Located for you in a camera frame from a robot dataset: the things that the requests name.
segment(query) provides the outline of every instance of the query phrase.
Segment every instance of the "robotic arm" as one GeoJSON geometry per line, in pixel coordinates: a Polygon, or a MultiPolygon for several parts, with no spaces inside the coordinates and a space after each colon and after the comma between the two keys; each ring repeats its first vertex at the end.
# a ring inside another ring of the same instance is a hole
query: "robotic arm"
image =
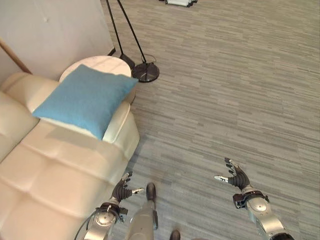
{"type": "Polygon", "coordinates": [[[248,210],[249,218],[256,223],[258,233],[263,240],[294,240],[271,211],[268,196],[264,196],[261,191],[252,187],[248,176],[235,161],[230,158],[225,158],[224,161],[233,177],[216,175],[214,178],[241,190],[241,194],[233,195],[233,203],[237,209],[248,210]]]}
{"type": "Polygon", "coordinates": [[[123,207],[119,207],[120,202],[123,199],[129,198],[133,194],[142,193],[144,188],[127,189],[126,183],[130,181],[132,172],[126,173],[122,176],[121,180],[114,187],[111,198],[104,202],[100,207],[97,207],[95,211],[84,221],[80,229],[78,230],[74,240],[77,240],[80,230],[86,225],[86,233],[83,240],[107,240],[109,234],[112,232],[112,228],[115,223],[125,221],[125,217],[128,210],[123,207]]]}

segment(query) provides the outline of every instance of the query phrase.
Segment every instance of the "wall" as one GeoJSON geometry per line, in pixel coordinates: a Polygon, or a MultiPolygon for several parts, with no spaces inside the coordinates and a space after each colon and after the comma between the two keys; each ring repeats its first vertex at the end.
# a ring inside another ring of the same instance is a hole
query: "wall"
{"type": "Polygon", "coordinates": [[[21,72],[21,69],[0,47],[0,85],[4,80],[7,79],[7,77],[16,72],[21,72]]]}
{"type": "Polygon", "coordinates": [[[114,48],[99,0],[0,0],[0,36],[33,74],[55,80],[114,48]]]}

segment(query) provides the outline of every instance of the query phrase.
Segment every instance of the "cream leather sofa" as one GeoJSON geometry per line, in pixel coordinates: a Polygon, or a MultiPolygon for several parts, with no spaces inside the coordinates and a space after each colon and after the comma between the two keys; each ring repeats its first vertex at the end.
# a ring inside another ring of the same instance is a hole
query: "cream leather sofa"
{"type": "Polygon", "coordinates": [[[108,200],[138,145],[127,101],[103,141],[33,117],[58,84],[16,73],[0,86],[0,240],[72,240],[108,200]]]}

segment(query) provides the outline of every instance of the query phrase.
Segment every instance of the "black shoe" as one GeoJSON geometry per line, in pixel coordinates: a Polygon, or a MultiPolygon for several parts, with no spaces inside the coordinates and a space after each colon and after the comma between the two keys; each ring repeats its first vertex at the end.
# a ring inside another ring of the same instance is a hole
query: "black shoe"
{"type": "Polygon", "coordinates": [[[178,230],[173,230],[170,236],[170,240],[180,240],[180,232],[178,230]]]}
{"type": "Polygon", "coordinates": [[[146,199],[152,200],[154,203],[156,203],[156,186],[153,182],[149,182],[146,186],[146,199]]]}

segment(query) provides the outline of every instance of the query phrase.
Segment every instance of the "blue pillow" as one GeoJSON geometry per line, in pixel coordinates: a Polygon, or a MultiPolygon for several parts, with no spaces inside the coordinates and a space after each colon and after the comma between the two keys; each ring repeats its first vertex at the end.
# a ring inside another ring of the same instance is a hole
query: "blue pillow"
{"type": "Polygon", "coordinates": [[[137,81],[80,65],[32,115],[76,125],[102,140],[114,112],[137,81]]]}

